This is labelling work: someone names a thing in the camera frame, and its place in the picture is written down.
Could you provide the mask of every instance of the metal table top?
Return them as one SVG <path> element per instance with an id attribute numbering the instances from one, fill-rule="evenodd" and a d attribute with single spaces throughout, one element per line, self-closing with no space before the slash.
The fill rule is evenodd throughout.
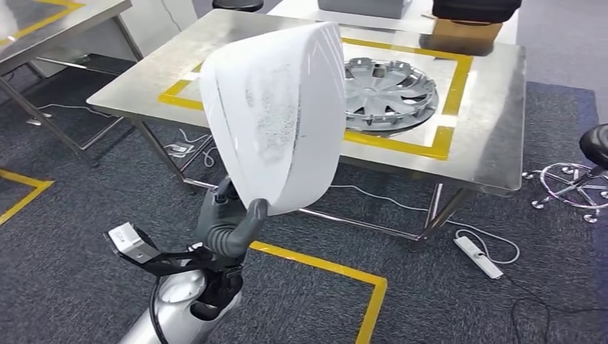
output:
<path id="1" fill-rule="evenodd" d="M 206 127 L 197 66 L 229 42 L 309 24 L 304 19 L 215 10 L 88 102 L 98 110 L 183 127 Z M 422 34 L 341 26 L 346 59 L 399 59 L 437 83 L 440 103 L 427 122 L 407 131 L 347 131 L 342 158 L 379 171 L 430 177 L 500 196 L 521 187 L 524 51 L 495 44 L 484 57 L 420 49 Z"/>
<path id="2" fill-rule="evenodd" d="M 0 74 L 130 7 L 130 0 L 0 0 Z"/>

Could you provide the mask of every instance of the stainless steel table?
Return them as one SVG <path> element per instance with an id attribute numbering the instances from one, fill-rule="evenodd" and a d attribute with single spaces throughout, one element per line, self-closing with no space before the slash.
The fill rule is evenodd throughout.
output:
<path id="1" fill-rule="evenodd" d="M 98 110 L 133 120 L 152 148 L 184 183 L 213 187 L 185 178 L 183 168 L 166 155 L 145 122 L 207 127 L 198 83 L 193 82 L 206 56 L 239 39 L 309 23 L 311 21 L 279 16 L 212 11 L 94 94 L 88 102 Z M 521 187 L 525 91 L 525 57 L 521 47 L 495 44 L 487 56 L 471 57 L 421 49 L 420 42 L 433 42 L 430 41 L 433 37 L 421 34 L 348 25 L 341 26 L 341 34 L 345 58 L 409 62 L 437 83 L 440 95 L 437 113 L 411 130 L 382 135 L 347 131 L 342 160 L 378 171 L 429 178 L 437 186 L 427 225 L 421 234 L 319 211 L 301 211 L 423 242 L 474 191 L 507 196 Z M 437 213 L 443 183 L 460 190 Z"/>
<path id="2" fill-rule="evenodd" d="M 142 59 L 132 37 L 117 17 L 119 13 L 130 7 L 129 0 L 0 0 L 0 75 L 37 58 L 49 48 L 63 43 L 68 37 L 109 19 L 116 21 L 134 56 Z M 82 152 L 122 120 L 118 118 L 113 121 L 81 146 L 2 78 L 0 78 L 0 89 L 85 160 L 89 158 Z"/>

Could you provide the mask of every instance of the stool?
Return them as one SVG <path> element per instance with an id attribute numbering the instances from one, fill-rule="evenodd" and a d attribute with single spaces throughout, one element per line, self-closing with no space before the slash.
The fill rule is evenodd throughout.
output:
<path id="1" fill-rule="evenodd" d="M 555 163 L 545 167 L 542 171 L 522 173 L 522 177 L 532 179 L 535 175 L 539 175 L 542 186 L 549 194 L 540 201 L 533 201 L 532 206 L 534 208 L 542 209 L 545 203 L 551 199 L 558 199 L 576 208 L 593 210 L 592 214 L 583 216 L 585 221 L 593 224 L 597 221 L 599 210 L 608 207 L 608 202 L 598 204 L 588 193 L 599 193 L 600 197 L 608 199 L 608 177 L 604 175 L 604 172 L 608 170 L 608 125 L 598 125 L 587 131 L 581 137 L 579 146 L 585 157 L 594 163 L 595 167 L 590 168 L 577 163 Z M 571 175 L 571 180 L 557 176 L 550 171 L 557 171 L 557 173 L 560 171 L 566 175 Z M 548 179 L 558 182 L 559 185 L 565 185 L 565 187 L 558 191 L 552 190 L 547 184 Z M 591 184 L 592 181 L 601 181 L 605 185 L 594 185 Z M 584 203 L 567 199 L 568 194 L 572 191 L 582 197 Z"/>
<path id="2" fill-rule="evenodd" d="M 256 12 L 264 6 L 264 0 L 213 0 L 214 9 L 231 9 L 232 11 Z"/>

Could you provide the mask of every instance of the wire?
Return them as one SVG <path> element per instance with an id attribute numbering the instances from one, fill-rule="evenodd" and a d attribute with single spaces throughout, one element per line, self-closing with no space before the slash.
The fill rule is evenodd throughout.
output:
<path id="1" fill-rule="evenodd" d="M 426 212 L 428 212 L 428 209 L 414 208 L 413 206 L 406 206 L 406 205 L 401 204 L 401 203 L 399 203 L 399 202 L 397 202 L 394 199 L 391 199 L 389 197 L 383 197 L 383 196 L 374 195 L 374 194 L 369 193 L 369 192 L 367 192 L 365 190 L 362 190 L 358 186 L 354 186 L 354 185 L 332 185 L 330 187 L 331 188 L 354 188 L 355 190 L 361 192 L 362 194 L 365 194 L 367 196 L 373 197 L 375 199 L 383 199 L 383 200 L 386 200 L 386 201 L 390 201 L 393 204 L 395 204 L 395 205 L 397 205 L 397 206 L 399 206 L 401 208 L 404 208 L 404 209 L 409 209 L 409 210 L 414 210 L 414 211 L 426 211 Z M 503 242 L 506 242 L 507 244 L 513 246 L 516 249 L 516 255 L 511 260 L 508 260 L 507 262 L 496 261 L 496 260 L 490 258 L 490 254 L 488 253 L 488 248 L 486 247 L 485 242 L 476 233 L 474 233 L 474 232 L 472 232 L 472 231 L 470 231 L 468 229 L 459 229 L 458 231 L 456 231 L 455 236 L 457 238 L 459 238 L 460 237 L 460 233 L 463 233 L 463 232 L 470 233 L 475 238 L 477 238 L 481 242 L 481 244 L 483 245 L 483 250 L 485 252 L 485 256 L 488 257 L 488 259 L 491 260 L 492 262 L 494 262 L 496 264 L 511 264 L 511 263 L 514 263 L 515 261 L 517 261 L 517 259 L 519 259 L 520 249 L 517 246 L 517 244 L 515 244 L 514 242 L 512 242 L 510 240 L 507 240 L 505 238 L 502 238 L 502 237 L 500 237 L 498 235 L 488 233 L 486 231 L 483 231 L 483 230 L 481 230 L 481 229 L 479 229 L 477 227 L 471 226 L 469 224 L 463 224 L 461 222 L 456 222 L 456 221 L 447 221 L 447 223 L 454 224 L 456 226 L 463 226 L 463 227 L 466 227 L 468 229 L 472 229 L 473 231 L 477 231 L 477 232 L 479 232 L 481 234 L 485 234 L 485 235 L 487 235 L 489 237 L 492 237 L 492 238 L 501 240 Z M 538 303 L 538 304 L 543 305 L 545 307 L 545 311 L 546 311 L 547 316 L 546 316 L 546 322 L 545 322 L 545 329 L 544 329 L 544 332 L 543 332 L 544 343 L 548 343 L 548 334 L 549 334 L 549 329 L 550 329 L 550 326 L 551 326 L 551 310 L 555 310 L 557 312 L 566 313 L 566 314 L 577 314 L 577 313 L 583 313 L 583 312 L 608 312 L 608 308 L 582 308 L 582 309 L 577 309 L 577 310 L 567 310 L 567 309 L 564 309 L 564 308 L 555 307 L 553 305 L 550 305 L 550 304 L 546 303 L 536 293 L 530 291 L 528 288 L 526 288 L 526 287 L 518 284 L 517 282 L 515 282 L 508 275 L 505 274 L 504 276 L 513 285 L 515 285 L 518 288 L 521 288 L 522 290 L 524 290 L 525 292 L 527 292 L 528 294 L 530 294 L 530 295 L 533 296 L 533 297 L 522 297 L 520 299 L 517 299 L 513 303 L 513 305 L 511 306 L 510 317 L 511 317 L 511 322 L 513 323 L 513 329 L 515 330 L 515 334 L 516 334 L 516 338 L 517 338 L 517 343 L 518 344 L 521 343 L 521 335 L 520 335 L 520 332 L 519 332 L 519 328 L 517 326 L 516 310 L 517 310 L 517 306 L 520 303 L 522 303 L 522 302 L 525 302 L 525 301 L 535 302 L 535 303 Z"/>
<path id="2" fill-rule="evenodd" d="M 15 77 L 15 71 L 10 72 L 10 73 L 6 73 L 5 75 L 2 75 L 3 77 L 6 77 L 8 74 L 10 74 L 11 76 L 9 77 L 9 79 L 5 80 L 6 82 L 11 82 L 11 80 L 13 80 L 13 78 Z"/>
<path id="3" fill-rule="evenodd" d="M 174 144 L 166 145 L 166 146 L 164 146 L 164 148 L 169 148 L 169 147 L 171 147 L 173 145 Z M 201 154 L 205 156 L 205 159 L 204 159 L 205 167 L 211 168 L 211 167 L 213 167 L 215 165 L 215 159 L 213 159 L 213 157 L 211 157 L 210 154 L 211 154 L 212 151 L 215 151 L 216 149 L 217 149 L 217 147 L 211 147 L 210 149 L 203 150 L 201 152 Z M 175 157 L 178 157 L 178 158 L 184 158 L 185 155 L 190 154 L 190 153 L 194 153 L 195 151 L 196 151 L 195 149 L 192 149 L 192 147 L 190 147 L 185 152 L 171 152 L 171 151 L 168 151 L 167 153 L 169 154 L 169 156 L 175 156 Z"/>
<path id="4" fill-rule="evenodd" d="M 158 287 L 161 285 L 161 278 L 159 276 L 156 277 L 154 281 L 154 288 L 152 288 L 152 293 L 150 294 L 150 321 L 152 322 L 152 327 L 154 328 L 154 332 L 156 333 L 156 337 L 161 342 L 161 344 L 168 344 L 167 338 L 163 333 L 163 328 L 161 324 L 158 322 L 158 314 L 156 314 L 156 298 L 158 297 Z"/>
<path id="5" fill-rule="evenodd" d="M 103 116 L 105 118 L 113 118 L 113 117 L 115 117 L 115 116 L 106 115 L 105 113 L 100 113 L 98 111 L 92 110 L 92 109 L 90 109 L 90 108 L 88 108 L 86 106 L 71 106 L 71 105 L 61 105 L 61 104 L 48 104 L 48 105 L 45 105 L 45 106 L 38 107 L 38 110 L 42 110 L 42 109 L 46 109 L 46 108 L 52 108 L 52 107 L 65 108 L 65 109 L 82 109 L 82 110 L 86 110 L 86 111 L 88 111 L 90 113 L 94 113 L 96 115 Z"/>
<path id="6" fill-rule="evenodd" d="M 173 14 L 171 14 L 171 11 L 169 11 L 169 9 L 167 8 L 167 4 L 165 4 L 165 0 L 161 0 L 161 3 L 163 4 L 163 7 L 165 8 L 165 11 L 169 15 L 169 18 L 171 19 L 171 21 L 173 22 L 173 24 L 175 24 L 175 26 L 177 27 L 178 31 L 181 32 L 181 27 L 179 27 L 179 25 L 177 24 L 177 22 L 173 18 Z"/>
<path id="7" fill-rule="evenodd" d="M 389 197 L 384 197 L 384 196 L 378 196 L 378 195 L 374 195 L 374 194 L 369 193 L 369 192 L 367 192 L 367 191 L 365 191 L 365 190 L 362 190 L 362 189 L 361 189 L 361 188 L 359 188 L 358 186 L 354 186 L 354 185 L 332 185 L 332 186 L 330 186 L 330 187 L 331 187 L 331 188 L 354 188 L 355 190 L 357 190 L 357 191 L 361 192 L 362 194 L 365 194 L 365 195 L 367 195 L 367 196 L 373 197 L 373 198 L 375 198 L 375 199 L 383 199 L 383 200 L 385 200 L 385 201 L 390 201 L 390 202 L 392 202 L 393 204 L 395 204 L 395 205 L 397 205 L 397 206 L 399 206 L 399 207 L 401 207 L 401 208 L 403 208 L 403 209 L 409 209 L 409 210 L 414 210 L 414 211 L 424 211 L 424 212 L 428 212 L 428 211 L 429 211 L 429 209 L 423 209 L 423 208 L 414 208 L 413 206 L 406 206 L 406 205 L 401 204 L 401 203 L 399 203 L 398 201 L 395 201 L 394 199 L 391 199 L 391 198 L 389 198 Z M 483 239 L 481 239 L 481 238 L 480 238 L 480 237 L 479 237 L 477 234 L 475 234 L 474 232 L 472 232 L 472 231 L 470 231 L 470 230 L 468 230 L 468 229 L 459 229 L 459 230 L 457 230 L 457 231 L 456 231 L 456 234 L 455 234 L 456 238 L 460 238 L 460 237 L 461 237 L 461 236 L 460 236 L 460 234 L 461 234 L 461 233 L 463 233 L 463 232 L 465 232 L 465 233 L 470 233 L 470 234 L 472 234 L 472 235 L 473 235 L 475 238 L 477 238 L 477 240 L 479 240 L 479 241 L 481 242 L 482 246 L 483 246 L 483 251 L 484 251 L 484 253 L 485 253 L 485 256 L 486 256 L 486 257 L 487 257 L 487 258 L 488 258 L 490 261 L 492 261 L 492 262 L 494 262 L 494 263 L 496 263 L 496 264 L 512 264 L 512 263 L 516 262 L 516 261 L 517 261 L 517 259 L 519 259 L 519 256 L 520 256 L 520 249 L 519 249 L 519 247 L 517 246 L 517 244 L 516 244 L 516 243 L 514 243 L 514 242 L 512 242 L 511 240 L 508 240 L 508 239 L 502 238 L 501 236 L 498 236 L 498 235 L 496 235 L 496 234 L 488 233 L 488 232 L 483 231 L 483 230 L 481 230 L 481 229 L 479 229 L 479 228 L 477 228 L 477 227 L 475 227 L 475 226 L 471 226 L 470 224 L 463 224 L 463 223 L 461 223 L 461 222 L 456 222 L 456 221 L 451 221 L 451 220 L 448 220 L 448 221 L 447 221 L 447 223 L 448 223 L 448 224 L 454 224 L 454 225 L 456 225 L 456 226 L 462 226 L 462 227 L 466 227 L 466 228 L 471 229 L 471 230 L 473 230 L 473 231 L 477 231 L 477 232 L 479 232 L 479 233 L 481 233 L 481 234 L 485 234 L 485 235 L 487 235 L 487 236 L 489 236 L 489 237 L 492 237 L 492 238 L 494 238 L 494 239 L 498 239 L 498 240 L 501 240 L 502 242 L 506 242 L 507 244 L 509 244 L 509 245 L 511 245 L 511 246 L 513 246 L 513 247 L 515 248 L 516 254 L 515 254 L 515 256 L 514 256 L 512 259 L 510 259 L 510 260 L 508 260 L 508 261 L 506 261 L 506 262 L 502 262 L 502 261 L 494 260 L 494 259 L 492 259 L 492 258 L 490 257 L 490 252 L 488 251 L 488 247 L 485 245 L 485 242 L 484 242 L 484 241 L 483 241 Z"/>
<path id="8" fill-rule="evenodd" d="M 547 320 L 545 322 L 545 330 L 543 332 L 543 339 L 544 339 L 544 343 L 548 343 L 548 336 L 549 336 L 549 328 L 551 326 L 551 310 L 555 310 L 557 312 L 561 312 L 561 313 L 566 313 L 566 314 L 578 314 L 578 313 L 583 313 L 583 312 L 608 312 L 608 308 L 581 308 L 578 310 L 567 310 L 564 308 L 559 308 L 559 307 L 555 307 L 553 305 L 550 305 L 548 303 L 546 303 L 543 299 L 541 299 L 536 293 L 530 291 L 528 288 L 518 284 L 517 282 L 515 282 L 511 277 L 509 277 L 508 275 L 504 275 L 507 280 L 509 280 L 509 282 L 511 282 L 511 284 L 515 285 L 516 287 L 524 290 L 525 292 L 527 292 L 528 294 L 534 296 L 534 297 L 522 297 L 521 299 L 517 299 L 514 303 L 513 306 L 511 306 L 511 311 L 510 311 L 510 316 L 511 316 L 511 322 L 513 323 L 513 329 L 515 330 L 515 334 L 516 334 L 516 338 L 517 338 L 517 343 L 521 343 L 521 336 L 519 333 L 519 329 L 517 326 L 517 321 L 516 321 L 516 309 L 517 309 L 517 305 L 521 302 L 524 301 L 530 301 L 530 302 L 536 302 L 540 305 L 543 305 L 545 307 L 545 311 L 547 314 Z"/>
<path id="9" fill-rule="evenodd" d="M 179 130 L 179 132 L 180 132 L 180 133 L 181 133 L 181 135 L 184 137 L 184 140 L 185 140 L 187 143 L 195 143 L 195 142 L 199 142 L 200 140 L 202 140 L 202 139 L 206 138 L 207 136 L 209 136 L 209 135 L 207 135 L 207 134 L 206 134 L 206 135 L 201 136 L 200 138 L 195 138 L 194 140 L 189 140 L 189 139 L 188 139 L 188 135 L 186 135 L 186 132 L 185 132 L 183 129 L 180 129 L 180 130 Z"/>

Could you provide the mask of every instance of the white power strip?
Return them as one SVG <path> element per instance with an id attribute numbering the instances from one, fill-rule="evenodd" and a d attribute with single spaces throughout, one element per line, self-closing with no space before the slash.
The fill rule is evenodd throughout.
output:
<path id="1" fill-rule="evenodd" d="M 454 239 L 454 243 L 456 243 L 456 245 L 458 245 L 458 247 L 460 247 L 460 249 L 466 253 L 489 278 L 497 279 L 503 275 L 503 272 L 485 256 L 485 253 L 466 236 Z"/>

